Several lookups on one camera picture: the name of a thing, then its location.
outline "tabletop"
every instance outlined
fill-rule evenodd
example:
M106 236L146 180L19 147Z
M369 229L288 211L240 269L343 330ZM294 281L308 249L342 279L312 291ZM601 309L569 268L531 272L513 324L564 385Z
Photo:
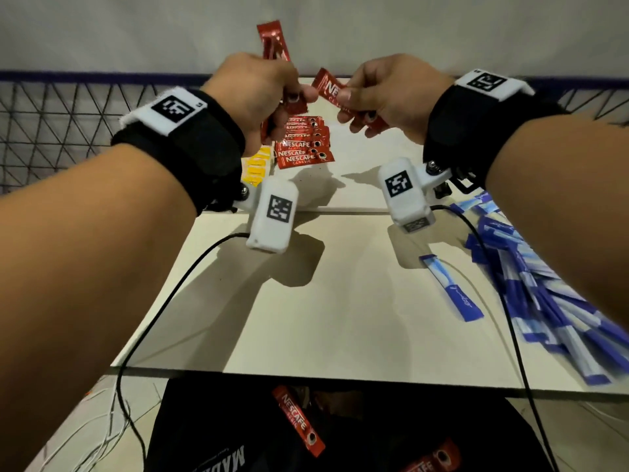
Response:
M310 195L310 201L300 204L286 253L250 250L242 238L210 253L129 366L522 389L498 294L463 246L467 226L438 211L433 226L406 235L386 214L375 184L377 166L410 149L418 156L413 162L420 162L421 148L405 144L403 135L393 130L388 133L390 150L382 151L379 143L363 144L361 134L340 129L337 111L322 102L311 113L323 115L331 126L338 163L323 164L325 179L323 171L312 167L281 171L290 179L310 169L296 182L300 197ZM354 139L361 147L348 153ZM247 220L244 213L203 213L197 218L160 294L113 367L193 261L225 235L246 231ZM439 256L484 318L471 323L461 319L420 262L426 253ZM565 357L549 354L540 344L519 345L532 389L629 395L627 378L591 388Z

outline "hand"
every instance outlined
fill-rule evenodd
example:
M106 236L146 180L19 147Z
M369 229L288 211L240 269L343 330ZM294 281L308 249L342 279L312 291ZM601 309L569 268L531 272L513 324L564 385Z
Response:
M402 129L411 141L423 144L430 112L452 83L453 78L421 59L393 54L363 63L336 99L349 109L375 110L389 126ZM338 113L342 124L351 118L346 112ZM350 131L357 133L364 125L363 118L355 117ZM371 128L365 131L368 138L377 134Z
M201 87L242 130L245 157L254 155L260 148L260 124L271 115L276 127L270 137L276 141L283 139L289 118L279 105L284 89L290 94L303 92L307 102L315 102L318 97L315 88L299 84L299 75L292 63L264 60L247 53L227 57L216 74Z

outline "floor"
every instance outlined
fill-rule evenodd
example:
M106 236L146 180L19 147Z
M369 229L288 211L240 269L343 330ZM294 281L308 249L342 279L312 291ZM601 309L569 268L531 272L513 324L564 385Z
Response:
M46 449L27 468L27 472L39 472L45 457L54 454L67 437L90 418L103 413L106 416L111 406L113 381L113 377L107 376L93 388L51 438ZM166 380L153 378L125 378L123 381L123 396L131 406L131 415L146 444L150 440L165 385ZM530 424L535 423L527 400L509 401ZM629 469L629 402L539 400L536 404L562 472L620 472ZM122 416L118 411L114 409L114 436L122 429ZM53 457L44 471L78 472L77 464L86 452L101 443L106 427L107 417L102 417L83 428ZM140 446L132 431L127 429L106 458L91 470L140 472L141 464Z

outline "black pants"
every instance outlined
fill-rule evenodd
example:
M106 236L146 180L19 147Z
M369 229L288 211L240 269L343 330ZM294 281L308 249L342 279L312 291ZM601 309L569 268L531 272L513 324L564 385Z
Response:
M276 386L277 380L227 374L169 380L147 471L551 470L533 430L504 398L393 384L356 393L360 412L353 417L312 399L305 404L326 446L315 458L272 396ZM311 398L330 388L309 386Z

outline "wire mesh panel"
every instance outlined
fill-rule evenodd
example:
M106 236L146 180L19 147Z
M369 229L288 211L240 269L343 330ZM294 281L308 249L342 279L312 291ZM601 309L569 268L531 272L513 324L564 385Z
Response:
M44 179L59 170L97 155L109 146L118 119L149 102L169 86L190 79L162 75L161 85L124 82L0 82L0 192ZM537 89L544 82L532 82ZM562 88L552 81L554 98L568 110L626 126L629 123L629 82L622 88L578 86Z

